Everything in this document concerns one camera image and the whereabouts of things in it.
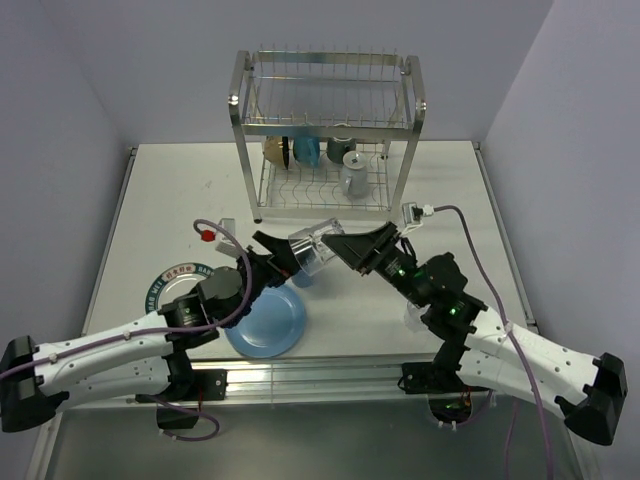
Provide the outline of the blue plastic tumbler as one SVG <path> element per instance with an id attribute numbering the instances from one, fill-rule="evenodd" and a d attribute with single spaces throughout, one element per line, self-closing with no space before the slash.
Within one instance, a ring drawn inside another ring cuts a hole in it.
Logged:
<path id="1" fill-rule="evenodd" d="M 293 275 L 291 281 L 297 288 L 309 288 L 314 284 L 313 278 L 304 271 L 299 271 Z"/>

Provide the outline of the clear glass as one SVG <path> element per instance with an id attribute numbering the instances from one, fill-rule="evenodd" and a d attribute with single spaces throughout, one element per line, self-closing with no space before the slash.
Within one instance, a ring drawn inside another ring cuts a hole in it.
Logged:
<path id="1" fill-rule="evenodd" d="M 315 225 L 305 227 L 288 237 L 289 246 L 300 270 L 307 276 L 313 277 L 323 270 L 336 254 L 325 245 L 324 235 L 340 235 L 344 229 L 335 217 L 324 220 Z"/>
<path id="2" fill-rule="evenodd" d="M 428 312 L 429 308 L 429 305 L 418 307 L 413 303 L 408 302 L 406 304 L 406 309 L 403 317 L 404 325 L 406 326 L 406 328 L 413 333 L 426 331 L 427 327 L 422 322 L 421 317 Z"/>

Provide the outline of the blue round plate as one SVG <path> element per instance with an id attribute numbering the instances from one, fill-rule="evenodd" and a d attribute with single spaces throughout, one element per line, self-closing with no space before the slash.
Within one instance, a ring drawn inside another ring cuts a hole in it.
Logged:
<path id="1" fill-rule="evenodd" d="M 250 358 L 273 358 L 293 348 L 304 334 L 307 312 L 298 293 L 288 287 L 265 289 L 250 313 L 225 330 L 239 354 Z"/>

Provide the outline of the light grey mug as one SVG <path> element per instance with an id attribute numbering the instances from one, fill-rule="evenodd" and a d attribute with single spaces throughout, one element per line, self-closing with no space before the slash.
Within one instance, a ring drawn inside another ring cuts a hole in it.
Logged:
<path id="1" fill-rule="evenodd" d="M 340 187 L 343 194 L 352 199 L 360 199 L 368 195 L 368 160 L 364 154 L 349 151 L 343 156 Z"/>

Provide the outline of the dark green mug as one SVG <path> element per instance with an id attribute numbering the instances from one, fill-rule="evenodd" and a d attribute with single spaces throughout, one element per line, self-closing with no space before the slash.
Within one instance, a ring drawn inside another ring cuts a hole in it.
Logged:
<path id="1" fill-rule="evenodd" d="M 353 137 L 330 137 L 327 141 L 326 156 L 334 164 L 342 165 L 346 153 L 357 148 L 357 141 Z"/>

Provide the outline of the black bowl tan outside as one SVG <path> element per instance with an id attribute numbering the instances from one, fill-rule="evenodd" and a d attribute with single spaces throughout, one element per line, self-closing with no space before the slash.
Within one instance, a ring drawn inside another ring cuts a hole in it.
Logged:
<path id="1" fill-rule="evenodd" d="M 277 168 L 288 170 L 290 162 L 289 138 L 286 136 L 267 136 L 263 142 L 263 156 Z"/>

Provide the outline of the blue flower mug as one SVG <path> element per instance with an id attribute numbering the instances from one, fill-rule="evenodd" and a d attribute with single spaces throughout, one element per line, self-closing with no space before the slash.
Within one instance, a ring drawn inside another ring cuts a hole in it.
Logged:
<path id="1" fill-rule="evenodd" d="M 317 168 L 320 164 L 320 154 L 318 137 L 298 136 L 294 138 L 293 155 L 299 164 Z"/>

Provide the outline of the white plate teal rim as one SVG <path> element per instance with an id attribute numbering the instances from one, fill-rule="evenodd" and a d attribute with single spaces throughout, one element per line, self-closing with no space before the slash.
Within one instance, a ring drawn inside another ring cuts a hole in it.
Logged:
<path id="1" fill-rule="evenodd" d="M 145 312 L 158 310 L 162 305 L 188 294 L 199 281 L 209 277 L 212 272 L 211 266 L 197 262 L 169 267 L 159 274 L 147 289 L 144 299 Z"/>

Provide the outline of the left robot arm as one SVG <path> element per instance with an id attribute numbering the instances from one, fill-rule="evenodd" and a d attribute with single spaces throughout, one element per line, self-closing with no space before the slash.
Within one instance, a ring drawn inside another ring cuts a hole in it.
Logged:
<path id="1" fill-rule="evenodd" d="M 251 312 L 263 290 L 283 285 L 301 267 L 288 240 L 253 235 L 265 253 L 238 247 L 187 294 L 145 316 L 93 335 L 36 343 L 12 339 L 1 357 L 1 430 L 38 427 L 78 405 L 133 395 L 168 405 L 191 394 L 188 351 L 219 338 Z"/>

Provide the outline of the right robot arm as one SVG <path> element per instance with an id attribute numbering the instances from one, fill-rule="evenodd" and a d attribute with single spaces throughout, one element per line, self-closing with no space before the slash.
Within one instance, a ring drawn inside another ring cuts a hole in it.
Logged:
<path id="1" fill-rule="evenodd" d="M 623 361 L 573 351 L 524 327 L 465 291 L 450 252 L 419 264 L 400 248 L 393 223 L 363 234 L 325 234 L 323 243 L 362 275 L 375 272 L 409 303 L 442 345 L 432 361 L 404 367 L 408 394 L 491 389 L 541 403 L 579 437 L 612 444 L 628 386 Z"/>

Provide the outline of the steel two-tier dish rack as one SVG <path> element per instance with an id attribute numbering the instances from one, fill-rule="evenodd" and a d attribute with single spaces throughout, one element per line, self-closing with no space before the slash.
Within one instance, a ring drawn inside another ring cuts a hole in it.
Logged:
<path id="1" fill-rule="evenodd" d="M 227 105 L 255 223 L 268 219 L 391 220 L 401 200 L 427 115 L 418 56 L 397 52 L 290 50 L 235 56 Z M 267 136 L 289 138 L 289 169 L 263 156 Z M 320 164 L 299 164 L 298 136 L 320 142 Z M 342 166 L 326 156 L 330 137 L 353 137 L 368 160 L 369 193 L 340 187 Z"/>

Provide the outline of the aluminium frame rail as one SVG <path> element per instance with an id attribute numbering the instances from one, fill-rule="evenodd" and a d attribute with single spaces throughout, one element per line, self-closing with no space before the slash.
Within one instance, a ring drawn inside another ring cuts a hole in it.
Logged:
<path id="1" fill-rule="evenodd" d="M 177 387 L 171 387 L 168 363 L 156 357 L 99 374 L 83 373 L 71 382 L 55 386 L 53 392 L 69 394 L 69 398 L 59 407 L 61 411 L 85 404 L 140 404 L 136 402 L 137 395 L 185 388 L 193 380 L 195 370 L 225 369 L 228 371 L 225 399 L 205 404 L 392 400 L 403 397 L 397 387 L 402 373 L 401 365 L 406 362 L 429 362 L 432 359 L 427 354 L 194 361 L 191 364 L 192 372 L 179 379 Z"/>

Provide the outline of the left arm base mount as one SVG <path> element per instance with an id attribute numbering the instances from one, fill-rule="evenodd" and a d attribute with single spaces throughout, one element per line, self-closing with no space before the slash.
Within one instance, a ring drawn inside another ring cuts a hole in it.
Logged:
<path id="1" fill-rule="evenodd" d="M 227 377 L 228 371 L 225 369 L 195 370 L 193 380 L 185 388 L 137 395 L 136 402 L 156 405 L 156 424 L 162 435 L 184 442 L 208 440 L 217 436 L 221 427 L 215 417 L 204 411 L 204 404 L 225 399 Z M 210 434 L 202 437 L 182 434 L 182 431 L 194 429 L 200 419 L 212 424 L 213 431 Z"/>

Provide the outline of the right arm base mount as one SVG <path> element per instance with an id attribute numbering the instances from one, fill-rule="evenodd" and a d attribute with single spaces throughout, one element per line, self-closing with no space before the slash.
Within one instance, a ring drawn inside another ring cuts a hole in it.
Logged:
<path id="1" fill-rule="evenodd" d="M 431 414 L 444 423 L 467 421 L 473 411 L 470 389 L 451 372 L 431 362 L 406 362 L 401 365 L 397 387 L 407 395 L 446 395 L 429 400 Z"/>

